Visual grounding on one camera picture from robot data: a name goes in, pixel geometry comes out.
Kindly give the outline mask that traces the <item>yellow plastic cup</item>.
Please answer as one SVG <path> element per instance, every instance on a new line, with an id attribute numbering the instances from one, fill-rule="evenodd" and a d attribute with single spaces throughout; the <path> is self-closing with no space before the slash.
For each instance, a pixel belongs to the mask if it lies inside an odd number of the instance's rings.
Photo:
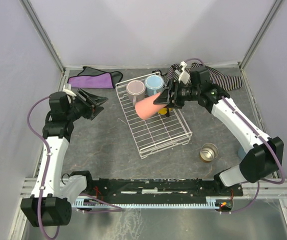
<path id="1" fill-rule="evenodd" d="M 166 115 L 167 112 L 168 112 L 168 109 L 167 109 L 167 108 L 162 108 L 162 109 L 160 109 L 160 110 L 158 111 L 158 113 L 161 114 L 161 115 Z"/>

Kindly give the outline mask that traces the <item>light blue textured mug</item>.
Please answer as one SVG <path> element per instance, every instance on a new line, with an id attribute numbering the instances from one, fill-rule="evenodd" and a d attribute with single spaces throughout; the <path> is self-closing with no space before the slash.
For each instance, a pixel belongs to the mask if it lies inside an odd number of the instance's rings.
<path id="1" fill-rule="evenodd" d="M 159 75 L 151 75 L 145 79 L 144 85 L 146 88 L 146 94 L 150 97 L 163 90 L 164 80 Z"/>

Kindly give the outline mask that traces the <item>pink plastic cup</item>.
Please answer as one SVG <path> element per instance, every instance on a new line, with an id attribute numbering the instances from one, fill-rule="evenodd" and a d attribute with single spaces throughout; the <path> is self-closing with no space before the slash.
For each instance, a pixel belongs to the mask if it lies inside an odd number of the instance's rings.
<path id="1" fill-rule="evenodd" d="M 142 119 L 147 120 L 159 110 L 165 107 L 164 104 L 154 104 L 154 101 L 161 95 L 157 93 L 155 95 L 149 96 L 135 104 L 136 114 Z"/>

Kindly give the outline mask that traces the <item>lilac textured mug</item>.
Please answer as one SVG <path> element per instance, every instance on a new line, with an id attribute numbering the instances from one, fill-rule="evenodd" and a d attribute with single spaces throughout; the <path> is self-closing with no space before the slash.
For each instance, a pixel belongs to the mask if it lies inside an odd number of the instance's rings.
<path id="1" fill-rule="evenodd" d="M 132 80 L 127 84 L 126 92 L 130 102 L 135 107 L 136 103 L 145 98 L 146 86 L 140 80 Z"/>

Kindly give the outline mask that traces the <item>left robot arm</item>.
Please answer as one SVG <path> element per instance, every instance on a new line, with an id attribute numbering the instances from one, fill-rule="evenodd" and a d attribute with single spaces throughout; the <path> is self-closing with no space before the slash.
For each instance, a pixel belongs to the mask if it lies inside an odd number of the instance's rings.
<path id="1" fill-rule="evenodd" d="M 71 141 L 74 122 L 80 118 L 93 120 L 103 111 L 107 97 L 79 88 L 77 92 L 57 91 L 45 97 L 50 110 L 42 133 L 33 133 L 43 142 L 38 177 L 30 197 L 20 208 L 33 227 L 66 226 L 71 220 L 72 205 L 82 193 L 94 188 L 88 170 L 74 171 L 61 186 L 63 162 Z"/>

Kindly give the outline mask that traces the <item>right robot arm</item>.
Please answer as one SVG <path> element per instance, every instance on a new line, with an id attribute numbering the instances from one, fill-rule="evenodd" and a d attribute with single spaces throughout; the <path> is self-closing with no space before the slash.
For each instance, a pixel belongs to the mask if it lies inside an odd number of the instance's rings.
<path id="1" fill-rule="evenodd" d="M 245 182 L 266 181 L 279 171 L 280 185 L 285 181 L 282 168 L 284 143 L 280 137 L 270 137 L 252 123 L 221 86 L 213 83 L 208 69 L 201 65 L 186 70 L 186 62 L 174 68 L 166 87 L 153 101 L 155 106 L 181 109 L 185 102 L 196 101 L 219 119 L 239 141 L 245 156 L 242 161 L 218 174 L 222 185 L 231 187 Z"/>

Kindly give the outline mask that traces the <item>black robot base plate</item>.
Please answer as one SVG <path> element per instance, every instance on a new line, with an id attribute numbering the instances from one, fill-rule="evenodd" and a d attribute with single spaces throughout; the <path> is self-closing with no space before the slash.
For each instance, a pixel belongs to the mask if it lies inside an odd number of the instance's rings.
<path id="1" fill-rule="evenodd" d="M 84 194 L 110 204 L 205 203 L 207 197 L 242 197 L 240 184 L 226 187 L 215 180 L 196 179 L 108 179 L 92 181 Z"/>

